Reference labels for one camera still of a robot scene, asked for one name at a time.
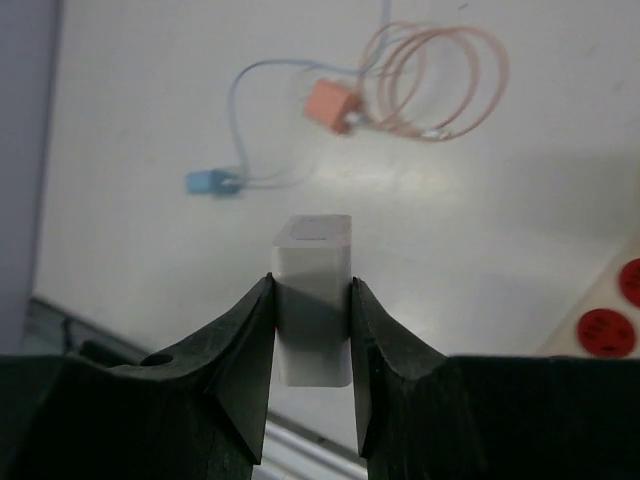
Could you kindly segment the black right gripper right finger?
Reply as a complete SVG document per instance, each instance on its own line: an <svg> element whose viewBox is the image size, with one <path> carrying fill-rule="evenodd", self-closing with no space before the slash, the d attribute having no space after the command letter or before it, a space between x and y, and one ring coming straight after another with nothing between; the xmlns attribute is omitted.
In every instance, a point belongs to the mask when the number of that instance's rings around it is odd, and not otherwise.
<svg viewBox="0 0 640 480"><path fill-rule="evenodd" d="M446 356L351 285L358 451L372 479L635 479L639 364Z"/></svg>

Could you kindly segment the white charger plug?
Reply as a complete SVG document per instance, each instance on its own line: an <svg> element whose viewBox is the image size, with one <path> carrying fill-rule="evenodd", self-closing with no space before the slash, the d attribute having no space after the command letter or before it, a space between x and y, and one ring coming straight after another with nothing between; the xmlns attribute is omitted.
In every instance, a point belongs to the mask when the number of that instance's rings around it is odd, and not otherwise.
<svg viewBox="0 0 640 480"><path fill-rule="evenodd" d="M349 306L352 218L296 215L271 250L280 381L342 388L352 381Z"/></svg>

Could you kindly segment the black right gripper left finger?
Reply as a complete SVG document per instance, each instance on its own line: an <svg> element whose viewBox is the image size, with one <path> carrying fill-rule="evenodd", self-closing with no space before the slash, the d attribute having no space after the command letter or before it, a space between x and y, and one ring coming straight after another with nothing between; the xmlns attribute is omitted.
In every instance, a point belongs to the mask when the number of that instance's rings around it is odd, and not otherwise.
<svg viewBox="0 0 640 480"><path fill-rule="evenodd" d="M1 360L5 479L248 479L261 461L275 335L271 276L136 365Z"/></svg>

